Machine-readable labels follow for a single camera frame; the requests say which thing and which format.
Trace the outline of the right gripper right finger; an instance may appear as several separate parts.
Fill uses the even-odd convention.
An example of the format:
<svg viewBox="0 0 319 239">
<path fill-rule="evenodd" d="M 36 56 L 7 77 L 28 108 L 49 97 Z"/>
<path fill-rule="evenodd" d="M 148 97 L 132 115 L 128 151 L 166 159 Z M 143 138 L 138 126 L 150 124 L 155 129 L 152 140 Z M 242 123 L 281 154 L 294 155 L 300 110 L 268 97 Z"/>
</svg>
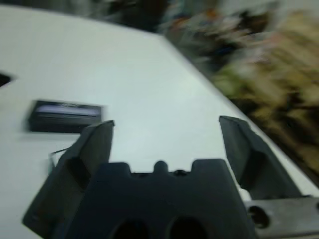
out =
<svg viewBox="0 0 319 239">
<path fill-rule="evenodd" d="M 253 200 L 301 197 L 276 155 L 246 121 L 220 116 L 219 123 L 231 169 Z"/>
</svg>

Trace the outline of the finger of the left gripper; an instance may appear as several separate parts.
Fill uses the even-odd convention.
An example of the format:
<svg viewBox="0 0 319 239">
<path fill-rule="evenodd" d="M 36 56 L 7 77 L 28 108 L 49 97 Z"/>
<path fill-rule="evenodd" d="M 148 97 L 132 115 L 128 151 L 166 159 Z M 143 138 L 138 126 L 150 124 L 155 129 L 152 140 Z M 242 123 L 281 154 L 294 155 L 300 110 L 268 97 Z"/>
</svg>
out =
<svg viewBox="0 0 319 239">
<path fill-rule="evenodd" d="M 15 75 L 0 72 L 0 87 L 3 87 L 16 79 Z"/>
</svg>

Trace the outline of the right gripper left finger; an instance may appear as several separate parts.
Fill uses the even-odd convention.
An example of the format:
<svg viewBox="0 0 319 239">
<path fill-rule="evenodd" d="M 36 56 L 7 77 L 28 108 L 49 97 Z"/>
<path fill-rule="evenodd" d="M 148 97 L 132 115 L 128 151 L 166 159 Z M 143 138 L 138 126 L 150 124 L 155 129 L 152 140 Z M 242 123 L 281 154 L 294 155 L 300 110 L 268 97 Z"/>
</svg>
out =
<svg viewBox="0 0 319 239">
<path fill-rule="evenodd" d="M 61 236 L 72 221 L 85 190 L 110 158 L 114 121 L 85 128 L 65 150 L 23 216 L 22 224 L 39 236 Z"/>
</svg>

